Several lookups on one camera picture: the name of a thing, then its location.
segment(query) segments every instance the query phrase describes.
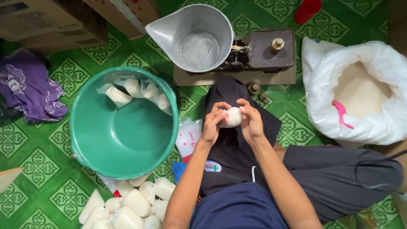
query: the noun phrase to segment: green tile floor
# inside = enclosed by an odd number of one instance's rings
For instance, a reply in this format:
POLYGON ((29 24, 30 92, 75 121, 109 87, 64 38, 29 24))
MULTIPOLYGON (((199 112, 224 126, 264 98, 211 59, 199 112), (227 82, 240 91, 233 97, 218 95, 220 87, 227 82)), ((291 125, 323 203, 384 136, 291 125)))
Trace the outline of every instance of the green tile floor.
MULTIPOLYGON (((342 45, 370 40, 388 42, 386 0, 323 0, 322 10, 306 24, 293 20, 300 0, 158 0, 162 15, 194 3, 210 4, 222 10, 237 35, 261 28, 294 28, 297 42, 297 83, 262 86, 269 97, 263 105, 283 121, 277 140, 283 145, 332 143, 308 121, 301 71, 301 40, 309 36, 342 45)), ((109 45, 64 51, 48 56, 50 77, 61 83, 66 96, 61 101, 72 105, 78 89, 98 72, 115 66, 136 66, 172 82, 173 64, 148 36, 129 41, 112 26, 109 45)), ((4 46, 5 52, 14 46, 4 46)), ((202 118, 207 86, 177 87, 181 117, 202 118)), ((29 125, 23 119, 0 128, 0 171, 24 167, 8 189, 0 194, 0 228, 65 229, 79 228, 78 215, 97 188, 107 199, 112 196, 92 170, 72 158, 69 113, 58 123, 29 125)), ((171 164, 181 161, 174 148, 153 176, 173 180, 171 164)), ((356 220, 370 228, 403 228, 391 197, 359 214, 325 225, 326 229, 355 229, 356 220)))

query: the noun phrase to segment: metal pitcher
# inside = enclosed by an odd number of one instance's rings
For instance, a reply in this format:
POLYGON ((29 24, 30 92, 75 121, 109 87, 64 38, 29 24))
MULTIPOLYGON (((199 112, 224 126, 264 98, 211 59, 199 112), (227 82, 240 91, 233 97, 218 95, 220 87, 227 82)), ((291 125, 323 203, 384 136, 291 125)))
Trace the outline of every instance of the metal pitcher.
POLYGON ((180 68, 210 71, 228 57, 233 30, 228 18, 206 4, 193 4, 146 25, 147 33, 180 68))

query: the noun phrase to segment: purple cloth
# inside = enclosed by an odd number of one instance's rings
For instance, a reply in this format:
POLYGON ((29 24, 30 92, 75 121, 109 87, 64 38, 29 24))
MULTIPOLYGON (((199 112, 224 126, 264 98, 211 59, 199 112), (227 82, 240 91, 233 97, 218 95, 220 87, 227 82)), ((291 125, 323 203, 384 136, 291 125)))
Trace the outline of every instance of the purple cloth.
POLYGON ((48 78, 45 64, 34 54, 20 49, 0 61, 0 93, 9 107, 23 112, 27 121, 59 121, 68 107, 58 99, 65 93, 48 78))

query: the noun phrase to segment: hand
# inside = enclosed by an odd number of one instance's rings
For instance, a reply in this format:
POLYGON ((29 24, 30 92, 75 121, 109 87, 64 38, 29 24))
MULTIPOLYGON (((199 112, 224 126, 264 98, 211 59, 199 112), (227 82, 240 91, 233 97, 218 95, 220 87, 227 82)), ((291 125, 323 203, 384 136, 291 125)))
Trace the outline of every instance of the hand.
POLYGON ((247 100, 238 99, 236 102, 242 105, 239 109, 243 117, 241 123, 243 136, 247 143, 252 145, 256 140, 264 137, 263 121, 258 110, 253 108, 247 100))
POLYGON ((220 109, 225 107, 230 109, 232 106, 226 102, 219 102, 213 105, 212 111, 206 115, 205 123, 203 124, 202 135, 199 141, 204 141, 210 146, 213 146, 218 139, 220 122, 225 119, 228 120, 226 110, 220 109))

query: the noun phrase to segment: logo patch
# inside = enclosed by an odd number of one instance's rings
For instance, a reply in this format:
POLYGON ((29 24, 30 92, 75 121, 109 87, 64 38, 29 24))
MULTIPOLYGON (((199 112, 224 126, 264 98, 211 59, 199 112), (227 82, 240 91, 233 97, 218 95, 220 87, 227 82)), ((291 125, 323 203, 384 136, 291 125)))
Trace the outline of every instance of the logo patch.
POLYGON ((205 163, 205 171, 208 172, 220 172, 222 167, 219 163, 214 161, 206 161, 205 163))

